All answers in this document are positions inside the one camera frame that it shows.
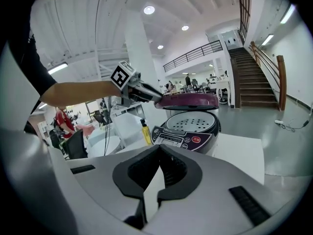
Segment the control panel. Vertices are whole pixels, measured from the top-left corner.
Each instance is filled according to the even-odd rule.
[[[197,152],[206,148],[212,136],[210,133],[176,131],[160,126],[155,126],[151,132],[153,144],[167,144]]]

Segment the red button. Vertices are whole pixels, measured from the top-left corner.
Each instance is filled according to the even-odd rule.
[[[199,138],[199,137],[192,137],[192,142],[194,142],[194,143],[200,143],[200,141],[201,141],[201,138]]]

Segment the yellow bottle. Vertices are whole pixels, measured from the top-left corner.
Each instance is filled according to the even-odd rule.
[[[147,124],[145,123],[145,119],[144,119],[144,118],[142,118],[142,119],[140,120],[140,122],[141,122],[141,125],[142,125],[142,134],[143,134],[143,137],[145,138],[145,141],[146,141],[147,145],[151,145],[152,142],[151,142],[149,127],[148,127]]]

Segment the open lid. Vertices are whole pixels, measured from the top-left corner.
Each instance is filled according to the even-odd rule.
[[[217,96],[201,93],[185,93],[164,96],[161,101],[155,102],[157,109],[175,111],[207,111],[219,107]]]

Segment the staircase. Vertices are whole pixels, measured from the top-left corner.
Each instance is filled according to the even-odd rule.
[[[268,80],[246,49],[237,48],[228,52],[237,63],[237,69],[233,69],[233,72],[238,71],[241,106],[278,109],[276,97]]]

